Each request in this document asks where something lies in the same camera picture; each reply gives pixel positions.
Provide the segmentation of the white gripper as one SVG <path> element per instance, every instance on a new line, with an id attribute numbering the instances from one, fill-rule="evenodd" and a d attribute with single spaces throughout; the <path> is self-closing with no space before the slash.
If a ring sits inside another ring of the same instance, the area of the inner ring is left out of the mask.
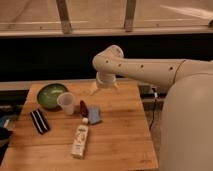
<path id="1" fill-rule="evenodd" d="M 102 72 L 98 72 L 96 74 L 96 85 L 98 88 L 115 88 L 116 90 L 119 88 L 118 84 L 116 83 L 116 76 L 114 74 L 106 74 Z M 98 92 L 97 87 L 93 87 L 91 89 L 91 96 Z"/>

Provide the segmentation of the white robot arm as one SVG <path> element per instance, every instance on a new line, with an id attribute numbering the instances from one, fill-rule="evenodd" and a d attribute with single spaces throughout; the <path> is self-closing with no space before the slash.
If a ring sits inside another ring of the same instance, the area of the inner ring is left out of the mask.
<path id="1" fill-rule="evenodd" d="M 123 76 L 168 90 L 161 123 L 159 171 L 213 171 L 213 60 L 127 59 L 111 45 L 93 57 L 92 91 Z"/>

